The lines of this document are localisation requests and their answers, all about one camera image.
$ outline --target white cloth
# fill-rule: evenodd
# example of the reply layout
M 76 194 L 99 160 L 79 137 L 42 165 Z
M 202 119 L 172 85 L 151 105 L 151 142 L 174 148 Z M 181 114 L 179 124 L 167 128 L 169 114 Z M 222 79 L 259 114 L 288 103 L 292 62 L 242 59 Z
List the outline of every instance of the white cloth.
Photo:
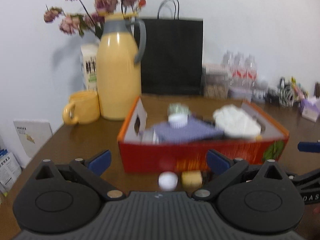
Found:
M 216 126 L 233 138 L 254 138 L 261 133 L 261 126 L 246 111 L 234 105 L 224 106 L 213 113 Z

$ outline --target black paper bag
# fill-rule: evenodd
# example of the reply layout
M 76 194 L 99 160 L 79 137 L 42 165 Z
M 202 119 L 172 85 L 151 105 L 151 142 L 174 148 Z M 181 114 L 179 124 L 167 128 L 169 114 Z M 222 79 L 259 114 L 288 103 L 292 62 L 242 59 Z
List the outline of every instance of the black paper bag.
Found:
M 199 95 L 203 20 L 142 19 L 147 45 L 141 60 L 142 93 Z M 139 43 L 140 31 L 134 29 Z

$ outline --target yellow mug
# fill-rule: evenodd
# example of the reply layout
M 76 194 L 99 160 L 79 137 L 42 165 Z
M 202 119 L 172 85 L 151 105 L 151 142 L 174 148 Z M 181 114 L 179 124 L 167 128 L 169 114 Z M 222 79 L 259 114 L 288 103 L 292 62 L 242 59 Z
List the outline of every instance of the yellow mug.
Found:
M 65 124 L 88 124 L 99 119 L 98 93 L 93 90 L 79 91 L 69 97 L 69 104 L 62 112 Z

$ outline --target yellow thermos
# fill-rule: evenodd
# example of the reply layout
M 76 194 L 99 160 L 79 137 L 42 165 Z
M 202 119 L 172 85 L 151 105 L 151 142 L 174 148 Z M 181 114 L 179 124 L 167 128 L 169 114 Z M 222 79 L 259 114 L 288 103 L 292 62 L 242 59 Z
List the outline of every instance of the yellow thermos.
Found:
M 111 120 L 123 120 L 134 99 L 141 95 L 140 60 L 146 46 L 146 28 L 142 20 L 131 22 L 124 17 L 106 17 L 96 57 L 100 112 Z M 140 28 L 139 49 L 131 25 Z

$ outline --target metal screw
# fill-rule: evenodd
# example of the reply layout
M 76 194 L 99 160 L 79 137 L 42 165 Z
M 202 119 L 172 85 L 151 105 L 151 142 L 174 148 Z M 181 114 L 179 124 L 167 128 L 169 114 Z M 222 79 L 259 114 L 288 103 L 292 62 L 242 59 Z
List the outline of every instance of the metal screw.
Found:
M 122 195 L 123 195 L 122 191 L 117 190 L 117 189 L 110 190 L 107 193 L 107 196 L 110 198 L 120 198 L 120 197 L 122 197 Z
M 210 191 L 206 189 L 198 189 L 194 192 L 195 196 L 205 198 L 210 196 Z

